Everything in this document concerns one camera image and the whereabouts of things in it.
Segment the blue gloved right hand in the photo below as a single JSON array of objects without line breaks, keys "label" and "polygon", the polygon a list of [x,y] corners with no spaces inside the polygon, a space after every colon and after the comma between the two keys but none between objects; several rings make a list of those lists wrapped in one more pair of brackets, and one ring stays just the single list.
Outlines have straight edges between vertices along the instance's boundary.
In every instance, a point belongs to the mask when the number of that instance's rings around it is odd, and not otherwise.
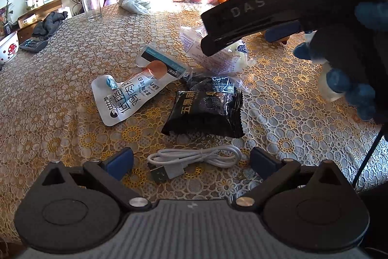
[{"label": "blue gloved right hand", "polygon": [[361,120],[387,125],[387,0],[360,0],[338,23],[319,29],[293,54],[325,60],[328,88],[343,94]]}]

